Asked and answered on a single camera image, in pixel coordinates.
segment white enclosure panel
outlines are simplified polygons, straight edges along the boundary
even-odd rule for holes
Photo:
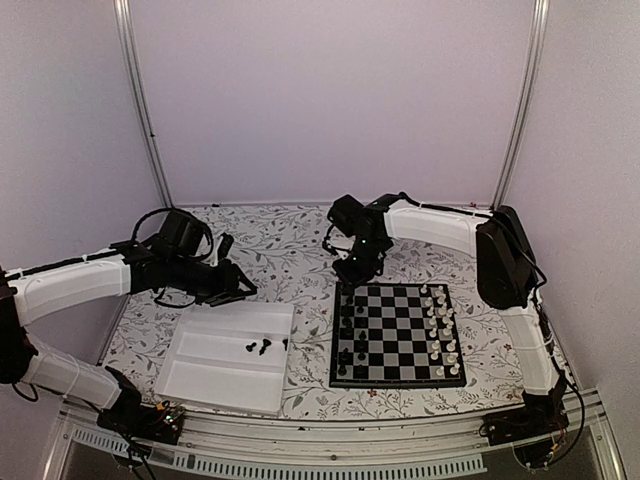
[[[640,9],[551,2],[507,202],[549,285],[554,328],[582,387],[597,386],[628,478],[640,478]]]
[[[533,6],[131,2],[174,200],[490,202]]]

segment black cable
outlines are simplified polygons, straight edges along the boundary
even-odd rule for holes
[[[100,409],[98,407],[96,407],[93,403],[91,402],[87,402],[86,400],[83,400],[84,403],[86,403],[87,405],[89,405],[89,407],[91,407],[91,409],[96,412],[98,415],[100,415],[102,412],[100,411]],[[135,440],[133,440],[131,438],[130,435],[127,435],[125,433],[122,433],[118,430],[118,427],[116,427],[113,422],[111,420],[109,420],[109,417],[107,417],[106,415],[103,416],[102,418],[104,418],[107,423],[111,426],[112,430],[114,432],[116,432],[118,435],[120,435],[122,437],[122,439],[127,442],[127,445],[129,446],[129,459],[131,461],[133,461],[132,455],[131,455],[131,450],[133,450],[138,457],[140,458],[140,460],[142,461],[142,464],[144,465],[145,469],[147,470],[147,473],[149,474],[149,477],[151,477],[151,480],[158,480],[156,478],[156,476],[153,473],[153,470],[151,470],[151,467],[149,466],[149,463],[147,462],[146,458],[145,458],[145,453],[142,451],[142,449],[140,448],[140,446],[136,443]],[[135,471],[135,467],[133,467],[131,469],[131,471],[134,473],[134,475],[136,476],[136,478],[138,478],[139,480],[144,480],[140,474],[138,472]]]
[[[164,294],[165,294],[166,291],[167,291],[167,289],[163,288],[162,291],[160,292],[160,295],[158,295],[156,298],[153,299],[153,303],[155,303],[156,305],[160,305],[161,307],[173,308],[175,310],[182,310],[183,308],[190,307],[191,305],[196,303],[195,297],[191,302],[185,303],[185,304],[182,304],[182,305],[178,305],[178,304],[175,304],[175,303],[163,302],[162,298],[164,297]]]
[[[551,361],[553,362],[553,366],[555,367],[555,369],[558,372],[558,374],[561,377],[564,377],[565,381],[567,382],[567,386],[573,391],[573,393],[575,393],[576,397],[578,397],[578,401],[580,402],[581,418],[580,418],[580,427],[578,428],[578,433],[576,434],[576,437],[573,439],[573,442],[571,443],[571,445],[569,445],[567,447],[566,450],[564,450],[562,452],[562,455],[554,457],[553,460],[551,460],[551,462],[549,463],[549,466],[555,465],[560,460],[562,460],[564,457],[569,455],[571,450],[573,450],[574,447],[578,444],[578,440],[580,440],[580,436],[582,435],[582,432],[584,430],[584,423],[585,423],[586,416],[587,416],[587,409],[586,409],[586,407],[584,405],[584,399],[582,398],[582,395],[580,395],[580,392],[578,391],[578,387],[569,381],[569,379],[567,378],[566,372],[560,368],[560,366],[558,365],[558,362],[556,361],[555,357],[551,357]]]
[[[27,402],[36,403],[40,398],[38,397],[38,391],[36,390],[36,387],[31,383],[29,384],[29,386],[31,387],[31,391],[33,392],[33,397],[28,397],[20,390],[18,390],[18,387],[16,387],[15,383],[12,383],[11,386],[13,387],[13,391],[16,392],[21,398],[24,398]]]

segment white tray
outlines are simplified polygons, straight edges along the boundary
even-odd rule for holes
[[[293,311],[293,305],[261,302],[191,307],[180,318],[155,393],[195,406],[276,415]],[[271,346],[259,355],[265,338]]]

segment black chess piece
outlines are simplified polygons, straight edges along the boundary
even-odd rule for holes
[[[264,352],[267,351],[267,347],[271,345],[271,340],[269,340],[268,338],[265,338],[264,340],[262,340],[262,348],[260,349],[260,355],[262,355]]]

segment floral tablecloth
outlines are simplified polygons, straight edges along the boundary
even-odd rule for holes
[[[456,307],[467,386],[454,389],[329,388],[332,257],[321,242],[326,206],[238,206],[189,209],[214,234],[230,233],[229,257],[258,286],[251,301],[296,306],[281,418],[353,420],[463,413],[521,402],[522,374],[507,329],[476,291],[471,257],[414,241],[396,241],[379,281],[449,285]],[[181,312],[157,306],[151,293],[131,297],[104,365],[124,372],[157,401],[153,386]]]

